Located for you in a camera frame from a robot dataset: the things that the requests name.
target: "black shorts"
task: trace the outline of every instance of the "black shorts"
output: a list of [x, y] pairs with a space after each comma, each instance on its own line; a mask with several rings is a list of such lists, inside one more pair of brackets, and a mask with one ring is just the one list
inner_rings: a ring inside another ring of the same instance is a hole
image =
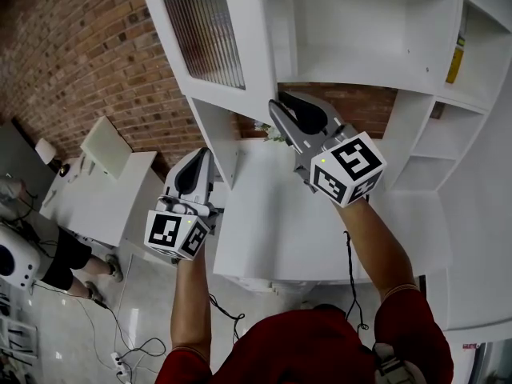
[[91, 253], [90, 246], [80, 243], [71, 234], [60, 229], [54, 261], [41, 281], [57, 289], [68, 291], [73, 284], [71, 269], [83, 269]]

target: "brick wall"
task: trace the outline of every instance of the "brick wall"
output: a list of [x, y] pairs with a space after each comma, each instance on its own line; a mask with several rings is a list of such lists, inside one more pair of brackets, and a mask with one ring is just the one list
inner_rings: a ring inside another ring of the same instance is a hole
[[[134, 151], [156, 150], [165, 173], [204, 146], [154, 29], [145, 0], [0, 0], [0, 122], [16, 117], [59, 157], [106, 115]], [[331, 102], [380, 138], [396, 92], [341, 84], [286, 84]], [[262, 136], [238, 118], [242, 138]]]

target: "white desk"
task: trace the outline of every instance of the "white desk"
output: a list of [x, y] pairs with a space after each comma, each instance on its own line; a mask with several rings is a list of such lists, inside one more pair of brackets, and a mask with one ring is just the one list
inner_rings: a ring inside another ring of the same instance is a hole
[[[346, 229], [330, 201], [293, 172], [281, 143], [242, 142], [236, 182], [222, 220], [214, 272], [270, 281], [346, 282]], [[370, 204], [410, 256], [414, 275], [450, 264], [450, 240], [436, 193], [376, 190]], [[354, 278], [367, 281], [356, 253]]]
[[147, 211], [154, 208], [163, 189], [163, 182], [152, 171], [156, 152], [133, 153], [119, 179], [114, 182], [96, 166], [91, 175], [78, 172], [78, 158], [69, 161], [70, 172], [55, 177], [45, 200], [52, 191], [56, 195], [43, 203], [40, 213], [57, 224], [82, 236], [112, 246], [119, 246], [123, 238], [141, 247]]

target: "person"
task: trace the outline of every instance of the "person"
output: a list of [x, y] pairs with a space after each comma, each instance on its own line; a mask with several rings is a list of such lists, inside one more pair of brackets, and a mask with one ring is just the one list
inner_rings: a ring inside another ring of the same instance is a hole
[[[451, 383], [450, 348], [414, 284], [406, 252], [364, 198], [336, 208], [382, 300], [374, 324], [378, 343], [374, 351], [361, 344], [340, 309], [320, 306], [260, 321], [236, 342], [212, 375], [210, 298], [202, 249], [194, 261], [178, 264], [170, 321], [172, 351], [156, 384]], [[401, 372], [405, 366], [414, 379], [382, 381], [382, 366], [393, 374], [396, 365], [402, 366]]]
[[73, 296], [103, 302], [96, 285], [91, 281], [80, 282], [71, 270], [108, 274], [121, 282], [123, 276], [118, 258], [113, 254], [108, 254], [105, 260], [94, 256], [90, 246], [80, 243], [67, 230], [35, 211], [33, 202], [22, 180], [0, 177], [0, 225], [31, 235], [29, 242], [41, 258], [36, 278]]

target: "red shirt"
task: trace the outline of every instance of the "red shirt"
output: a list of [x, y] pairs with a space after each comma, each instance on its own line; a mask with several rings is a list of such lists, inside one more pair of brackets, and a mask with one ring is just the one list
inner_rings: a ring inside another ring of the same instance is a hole
[[[418, 291], [400, 290], [384, 301], [375, 319], [375, 338], [415, 364], [428, 383], [452, 382], [450, 348]], [[156, 384], [373, 383], [376, 365], [341, 311], [296, 310], [251, 328], [215, 375], [192, 350], [174, 350]]]

